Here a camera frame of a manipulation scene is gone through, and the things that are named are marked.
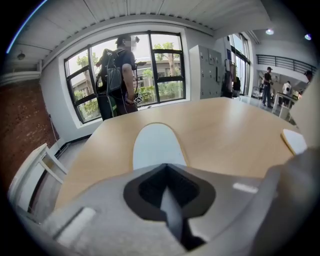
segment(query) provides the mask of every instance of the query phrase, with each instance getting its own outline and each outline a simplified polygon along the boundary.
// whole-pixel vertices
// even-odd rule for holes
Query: cap
[[[313,74],[312,74],[312,72],[311,72],[310,70],[307,70],[306,72],[304,72],[304,75],[305,75],[305,76],[308,76],[308,75],[311,75],[311,76],[312,76]]]

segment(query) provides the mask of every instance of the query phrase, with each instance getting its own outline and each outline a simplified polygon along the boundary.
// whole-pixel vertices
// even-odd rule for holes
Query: bag
[[[107,95],[113,91],[119,90],[122,85],[121,68],[116,67],[115,60],[122,55],[126,49],[109,50],[104,49],[100,58],[101,70],[100,76],[103,87],[106,87]]]

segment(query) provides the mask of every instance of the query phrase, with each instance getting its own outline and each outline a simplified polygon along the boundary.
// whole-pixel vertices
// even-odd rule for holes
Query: window
[[[139,34],[133,51],[138,65],[133,86],[142,97],[138,107],[186,98],[186,80],[181,36],[178,33],[151,32]],[[100,67],[95,64],[104,49],[116,50],[117,36],[88,45],[86,49],[65,60],[69,94],[79,120],[87,123],[100,117],[95,96],[96,77]]]
[[[241,83],[241,94],[247,95],[250,80],[250,55],[248,40],[241,34],[229,35],[232,62],[236,64],[236,76]]]

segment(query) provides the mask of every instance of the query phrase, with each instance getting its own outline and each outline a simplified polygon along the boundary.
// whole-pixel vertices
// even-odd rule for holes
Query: table
[[[276,109],[277,109],[277,105],[278,105],[278,103],[279,103],[279,96],[281,96],[282,98],[286,98],[286,99],[290,100],[289,106],[288,106],[289,109],[290,109],[290,107],[291,107],[291,102],[294,102],[294,103],[297,102],[296,99],[294,99],[294,98],[292,98],[292,97],[290,97],[290,96],[288,96],[288,95],[286,95],[286,94],[278,91],[278,92],[276,93],[276,95],[275,95],[275,98],[274,98],[274,104],[273,104],[273,108],[272,108],[272,113],[274,113],[274,112],[276,111]]]
[[[98,181],[131,172],[135,139],[150,123],[164,123],[174,130],[189,166],[257,178],[293,156],[280,137],[283,129],[298,132],[274,114],[224,97],[153,107],[111,118],[83,145],[63,181],[55,208]]]

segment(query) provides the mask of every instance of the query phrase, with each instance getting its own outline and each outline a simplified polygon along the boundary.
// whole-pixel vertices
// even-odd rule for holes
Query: wall-mounted light
[[[267,35],[273,35],[275,32],[274,32],[273,29],[269,28],[269,29],[267,29],[267,30],[265,31],[265,33],[266,33]]]
[[[21,53],[17,56],[17,58],[18,58],[19,61],[23,60],[25,57],[26,57],[26,55],[23,54],[22,51],[21,51]]]
[[[307,40],[311,40],[311,34],[306,34],[306,35],[304,36],[304,38],[307,39]]]

